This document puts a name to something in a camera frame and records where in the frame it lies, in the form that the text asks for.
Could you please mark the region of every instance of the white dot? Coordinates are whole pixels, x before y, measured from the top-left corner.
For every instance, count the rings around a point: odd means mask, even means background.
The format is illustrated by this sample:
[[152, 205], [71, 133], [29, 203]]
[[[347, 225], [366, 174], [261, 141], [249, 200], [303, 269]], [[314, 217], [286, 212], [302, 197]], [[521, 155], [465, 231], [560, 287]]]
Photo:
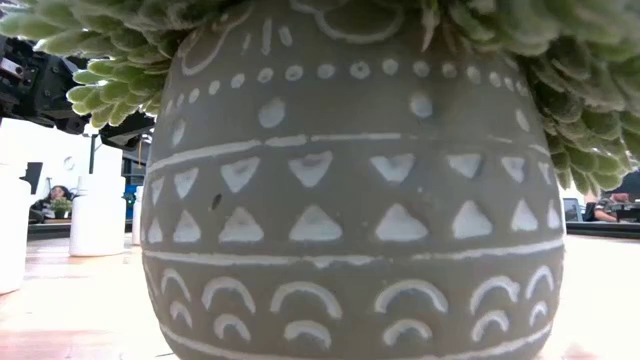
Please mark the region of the white dot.
[[176, 107], [182, 106], [183, 102], [184, 102], [184, 94], [180, 94], [180, 96], [178, 96], [178, 101], [176, 102]]
[[427, 64], [425, 61], [423, 60], [419, 60], [416, 61], [413, 64], [413, 72], [418, 76], [418, 77], [422, 77], [425, 78], [427, 76], [429, 76], [429, 72], [431, 71], [431, 69], [429, 68], [429, 64]]
[[467, 77], [474, 84], [480, 84], [482, 82], [482, 76], [480, 70], [475, 66], [469, 66], [467, 68]]
[[260, 125], [270, 129], [278, 126], [284, 120], [287, 105], [280, 98], [274, 98], [264, 105], [258, 113]]
[[371, 75], [371, 69], [369, 68], [369, 65], [364, 61], [358, 61], [351, 65], [351, 69], [349, 70], [349, 72], [351, 73], [351, 76], [358, 80], [364, 80], [369, 77], [369, 75]]
[[260, 70], [260, 73], [258, 74], [258, 81], [260, 83], [266, 84], [271, 81], [271, 79], [273, 79], [273, 69], [264, 68]]
[[331, 64], [318, 66], [318, 77], [322, 80], [331, 78], [336, 73], [336, 67]]
[[236, 76], [233, 77], [233, 79], [231, 79], [231, 87], [234, 89], [239, 89], [244, 84], [244, 80], [245, 80], [244, 74], [242, 73], [237, 74]]
[[213, 80], [211, 84], [209, 84], [209, 95], [215, 95], [218, 90], [220, 90], [220, 81]]
[[289, 81], [298, 81], [304, 75], [304, 69], [300, 65], [289, 66], [284, 74], [285, 79]]
[[395, 75], [400, 65], [394, 59], [387, 59], [382, 62], [382, 71], [387, 75]]
[[511, 80], [510, 77], [504, 78], [504, 84], [507, 86], [507, 89], [509, 89], [511, 91], [514, 90], [514, 88], [513, 88], [513, 80]]
[[199, 96], [200, 90], [198, 88], [191, 90], [191, 94], [189, 94], [189, 104], [193, 104], [194, 102], [196, 102]]
[[433, 114], [433, 104], [431, 99], [421, 92], [411, 95], [409, 107], [417, 117], [426, 119]]
[[447, 79], [453, 79], [454, 77], [458, 76], [458, 70], [456, 69], [455, 65], [447, 62], [442, 64], [442, 75], [444, 75], [444, 77], [446, 77]]
[[495, 72], [492, 72], [489, 75], [489, 82], [491, 83], [491, 85], [493, 85], [495, 87], [501, 87], [502, 86], [502, 80], [500, 79], [500, 75], [496, 74]]

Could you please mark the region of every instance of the wooden table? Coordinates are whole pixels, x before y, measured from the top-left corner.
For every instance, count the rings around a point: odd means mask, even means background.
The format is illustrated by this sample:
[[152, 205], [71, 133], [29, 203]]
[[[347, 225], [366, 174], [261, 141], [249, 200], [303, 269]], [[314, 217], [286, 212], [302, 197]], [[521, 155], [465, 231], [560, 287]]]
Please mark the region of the wooden table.
[[[149, 304], [139, 248], [69, 258], [29, 243], [22, 290], [0, 296], [2, 360], [176, 360]], [[640, 359], [640, 244], [567, 237], [561, 305], [539, 359]]]

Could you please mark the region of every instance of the white cylinder container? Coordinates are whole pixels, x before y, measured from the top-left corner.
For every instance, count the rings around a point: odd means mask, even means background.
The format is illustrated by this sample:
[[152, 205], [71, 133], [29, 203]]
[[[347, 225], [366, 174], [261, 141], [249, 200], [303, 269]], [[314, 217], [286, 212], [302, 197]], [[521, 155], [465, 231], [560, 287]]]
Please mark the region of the white cylinder container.
[[18, 290], [22, 284], [27, 257], [29, 226], [29, 183], [20, 180], [26, 163], [0, 159], [0, 294]]
[[140, 245], [140, 213], [142, 212], [143, 186], [136, 189], [136, 202], [133, 204], [133, 223], [131, 225], [131, 241], [133, 245]]
[[124, 251], [127, 202], [124, 178], [83, 175], [73, 200], [71, 256], [107, 256]]

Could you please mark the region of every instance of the person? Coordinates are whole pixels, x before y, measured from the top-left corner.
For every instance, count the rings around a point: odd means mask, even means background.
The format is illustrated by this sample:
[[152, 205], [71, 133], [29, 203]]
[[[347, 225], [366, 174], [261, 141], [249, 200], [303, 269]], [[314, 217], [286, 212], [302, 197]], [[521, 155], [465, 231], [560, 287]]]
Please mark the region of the person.
[[72, 200], [71, 192], [62, 185], [54, 186], [46, 198], [38, 200], [31, 205], [29, 222], [39, 224], [46, 219], [55, 219], [56, 215], [53, 210], [51, 210], [51, 202], [57, 199]]
[[596, 203], [595, 217], [599, 221], [618, 222], [616, 211], [612, 209], [612, 205], [628, 202], [629, 194], [626, 193], [603, 195]]

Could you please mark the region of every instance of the plant pot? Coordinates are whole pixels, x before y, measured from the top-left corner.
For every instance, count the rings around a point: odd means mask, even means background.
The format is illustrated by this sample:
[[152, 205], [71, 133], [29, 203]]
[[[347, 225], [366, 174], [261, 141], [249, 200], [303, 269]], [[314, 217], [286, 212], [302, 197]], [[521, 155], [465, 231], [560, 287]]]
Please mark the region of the plant pot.
[[142, 231], [176, 355], [532, 359], [564, 229], [524, 77], [440, 33], [423, 52], [382, 1], [291, 3], [232, 8], [174, 59]]

